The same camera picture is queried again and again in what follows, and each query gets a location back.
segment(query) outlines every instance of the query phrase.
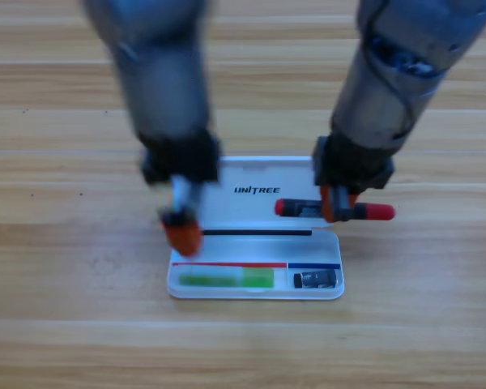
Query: black cable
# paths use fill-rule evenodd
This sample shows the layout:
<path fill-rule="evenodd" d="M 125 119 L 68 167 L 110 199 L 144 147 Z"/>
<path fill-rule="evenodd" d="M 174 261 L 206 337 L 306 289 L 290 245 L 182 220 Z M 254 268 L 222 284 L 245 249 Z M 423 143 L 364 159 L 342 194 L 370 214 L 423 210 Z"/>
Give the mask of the black cable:
<path fill-rule="evenodd" d="M 382 75 L 382 73 L 374 66 L 373 60 L 370 57 L 372 51 L 370 50 L 371 43 L 375 36 L 374 25 L 389 5 L 390 0 L 384 0 L 367 22 L 365 27 L 365 38 L 362 40 L 362 49 L 364 50 L 365 62 L 367 63 L 369 69 L 374 73 L 374 75 L 378 77 L 380 81 L 382 81 L 386 85 L 386 87 L 398 98 L 398 100 L 400 100 L 403 107 L 405 108 L 405 116 L 403 118 L 403 131 L 393 137 L 393 139 L 397 139 L 408 134 L 416 124 L 414 109 L 412 108 L 411 102 L 398 89 L 390 84 L 389 81 Z"/>

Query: red cap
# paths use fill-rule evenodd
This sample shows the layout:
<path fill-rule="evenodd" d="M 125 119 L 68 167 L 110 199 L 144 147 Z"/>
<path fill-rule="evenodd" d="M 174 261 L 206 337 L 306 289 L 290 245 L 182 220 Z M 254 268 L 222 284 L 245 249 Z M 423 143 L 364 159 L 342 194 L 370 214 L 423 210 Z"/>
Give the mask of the red cap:
<path fill-rule="evenodd" d="M 280 199 L 275 202 L 275 214 L 277 216 L 282 216 L 284 211 L 284 200 Z"/>
<path fill-rule="evenodd" d="M 396 214 L 394 207 L 386 204 L 367 204 L 367 220 L 392 220 Z"/>

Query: red stripe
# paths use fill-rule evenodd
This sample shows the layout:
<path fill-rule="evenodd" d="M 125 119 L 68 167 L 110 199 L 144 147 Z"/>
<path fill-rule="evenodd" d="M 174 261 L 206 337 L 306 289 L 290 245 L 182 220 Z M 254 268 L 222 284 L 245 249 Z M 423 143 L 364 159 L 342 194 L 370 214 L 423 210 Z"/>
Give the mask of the red stripe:
<path fill-rule="evenodd" d="M 279 267 L 286 268 L 286 263 L 248 263 L 248 262 L 175 262 L 177 265 L 195 266 L 233 266 L 233 267 Z"/>

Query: red marker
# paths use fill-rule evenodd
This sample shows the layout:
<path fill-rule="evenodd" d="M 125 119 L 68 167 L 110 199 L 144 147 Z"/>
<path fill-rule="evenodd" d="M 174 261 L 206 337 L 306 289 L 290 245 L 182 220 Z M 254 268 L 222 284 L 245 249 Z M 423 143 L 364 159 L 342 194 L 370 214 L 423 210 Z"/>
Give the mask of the red marker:
<path fill-rule="evenodd" d="M 282 217 L 323 218 L 322 202 L 317 200 L 280 199 L 275 203 L 275 214 Z M 392 220 L 395 211 L 391 205 L 356 203 L 353 220 Z"/>

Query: white box lid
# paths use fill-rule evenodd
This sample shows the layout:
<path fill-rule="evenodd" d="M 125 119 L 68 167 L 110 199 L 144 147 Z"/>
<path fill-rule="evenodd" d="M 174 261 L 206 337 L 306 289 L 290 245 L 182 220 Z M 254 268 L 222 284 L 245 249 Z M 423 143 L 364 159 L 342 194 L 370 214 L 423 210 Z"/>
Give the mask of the white box lid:
<path fill-rule="evenodd" d="M 310 156 L 225 156 L 220 182 L 206 185 L 198 218 L 205 230 L 306 230 L 330 225 L 323 219 L 277 216 L 278 199 L 320 200 Z"/>

